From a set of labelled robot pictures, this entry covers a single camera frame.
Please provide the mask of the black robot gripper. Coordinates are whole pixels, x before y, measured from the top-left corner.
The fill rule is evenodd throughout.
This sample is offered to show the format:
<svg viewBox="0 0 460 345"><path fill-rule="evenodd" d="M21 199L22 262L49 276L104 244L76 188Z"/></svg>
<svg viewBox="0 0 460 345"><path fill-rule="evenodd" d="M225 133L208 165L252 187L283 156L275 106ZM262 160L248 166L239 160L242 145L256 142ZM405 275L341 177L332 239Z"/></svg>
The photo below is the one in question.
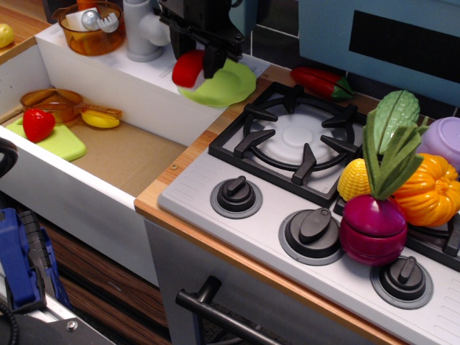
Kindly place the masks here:
<svg viewBox="0 0 460 345"><path fill-rule="evenodd" d="M160 20L170 28L170 40L176 60L200 44L205 47L203 73L211 79L226 59L242 56L244 35L231 22L231 1L167 0L160 1Z"/></svg>

